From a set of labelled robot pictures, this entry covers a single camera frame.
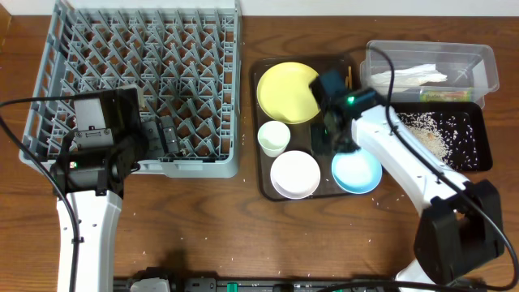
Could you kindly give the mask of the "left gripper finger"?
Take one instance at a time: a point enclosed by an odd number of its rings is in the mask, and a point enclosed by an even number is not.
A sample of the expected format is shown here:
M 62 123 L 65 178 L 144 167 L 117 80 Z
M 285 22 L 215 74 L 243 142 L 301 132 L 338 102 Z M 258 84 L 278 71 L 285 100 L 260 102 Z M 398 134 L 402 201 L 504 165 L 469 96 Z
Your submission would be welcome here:
M 174 120 L 170 116 L 160 117 L 160 125 L 162 130 L 162 142 L 165 154 L 176 154 L 180 150 L 179 138 L 176 132 Z
M 143 133 L 148 140 L 148 151 L 145 154 L 146 159 L 159 159 L 165 155 L 164 147 L 161 142 L 159 127 L 155 121 L 142 123 Z

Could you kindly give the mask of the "light blue bowl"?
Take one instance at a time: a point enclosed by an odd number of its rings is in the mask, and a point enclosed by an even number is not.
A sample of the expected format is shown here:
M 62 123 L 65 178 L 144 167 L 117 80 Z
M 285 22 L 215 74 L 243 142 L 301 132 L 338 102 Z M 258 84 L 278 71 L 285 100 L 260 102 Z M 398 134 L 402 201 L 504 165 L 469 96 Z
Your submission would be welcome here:
M 365 194 L 379 185 L 383 167 L 376 157 L 365 149 L 337 153 L 331 164 L 332 177 L 343 191 Z

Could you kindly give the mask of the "white cup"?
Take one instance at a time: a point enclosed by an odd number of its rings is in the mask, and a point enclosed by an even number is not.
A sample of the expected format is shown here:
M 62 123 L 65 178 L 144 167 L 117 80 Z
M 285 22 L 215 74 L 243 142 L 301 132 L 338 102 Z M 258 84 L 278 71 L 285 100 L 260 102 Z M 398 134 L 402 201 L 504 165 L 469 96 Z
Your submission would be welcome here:
M 290 141 L 290 129 L 283 122 L 269 121 L 258 130 L 259 146 L 268 157 L 281 155 Z

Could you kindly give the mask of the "white paper napkin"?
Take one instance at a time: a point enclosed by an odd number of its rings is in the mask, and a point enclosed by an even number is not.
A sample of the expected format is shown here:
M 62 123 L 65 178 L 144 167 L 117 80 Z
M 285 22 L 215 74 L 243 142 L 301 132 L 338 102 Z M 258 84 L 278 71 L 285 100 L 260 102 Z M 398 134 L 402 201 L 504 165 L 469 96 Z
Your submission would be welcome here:
M 385 71 L 372 75 L 368 80 L 375 85 L 389 85 L 392 76 L 391 71 Z M 426 83 L 444 82 L 448 77 L 436 69 L 435 64 L 423 64 L 407 69 L 394 71 L 395 87 L 413 87 Z

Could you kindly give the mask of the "green foil wrapper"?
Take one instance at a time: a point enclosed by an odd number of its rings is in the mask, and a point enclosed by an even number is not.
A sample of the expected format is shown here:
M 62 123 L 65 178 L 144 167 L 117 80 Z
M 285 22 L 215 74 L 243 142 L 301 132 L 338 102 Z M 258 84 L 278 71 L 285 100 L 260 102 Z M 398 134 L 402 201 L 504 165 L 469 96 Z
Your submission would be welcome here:
M 421 91 L 421 102 L 467 102 L 471 101 L 472 92 L 467 91 Z

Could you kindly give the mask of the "rice and shell waste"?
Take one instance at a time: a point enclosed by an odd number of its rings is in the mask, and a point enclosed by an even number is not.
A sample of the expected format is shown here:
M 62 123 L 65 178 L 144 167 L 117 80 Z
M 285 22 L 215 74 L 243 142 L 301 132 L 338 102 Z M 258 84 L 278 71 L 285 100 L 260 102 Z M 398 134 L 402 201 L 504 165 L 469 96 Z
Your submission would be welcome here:
M 474 129 L 467 114 L 398 113 L 405 127 L 435 157 L 454 170 L 479 167 Z

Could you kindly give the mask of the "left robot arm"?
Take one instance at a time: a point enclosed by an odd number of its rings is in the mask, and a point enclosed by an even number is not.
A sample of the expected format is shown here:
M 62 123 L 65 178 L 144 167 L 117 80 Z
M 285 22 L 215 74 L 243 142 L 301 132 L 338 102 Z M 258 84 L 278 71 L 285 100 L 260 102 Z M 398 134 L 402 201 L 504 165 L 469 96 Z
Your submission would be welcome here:
M 157 122 L 141 121 L 144 91 L 136 85 L 80 93 L 73 105 L 76 128 L 50 168 L 58 185 L 58 290 L 113 291 L 124 181 L 167 146 Z

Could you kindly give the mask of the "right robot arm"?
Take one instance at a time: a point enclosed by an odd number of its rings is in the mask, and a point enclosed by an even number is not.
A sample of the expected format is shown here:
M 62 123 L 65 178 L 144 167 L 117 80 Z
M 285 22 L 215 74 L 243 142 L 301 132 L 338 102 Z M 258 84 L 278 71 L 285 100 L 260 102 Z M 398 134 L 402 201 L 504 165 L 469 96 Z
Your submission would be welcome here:
M 500 195 L 434 157 L 373 89 L 312 92 L 334 145 L 372 154 L 409 196 L 420 222 L 414 260 L 392 281 L 369 287 L 454 291 L 453 282 L 512 248 L 503 232 Z

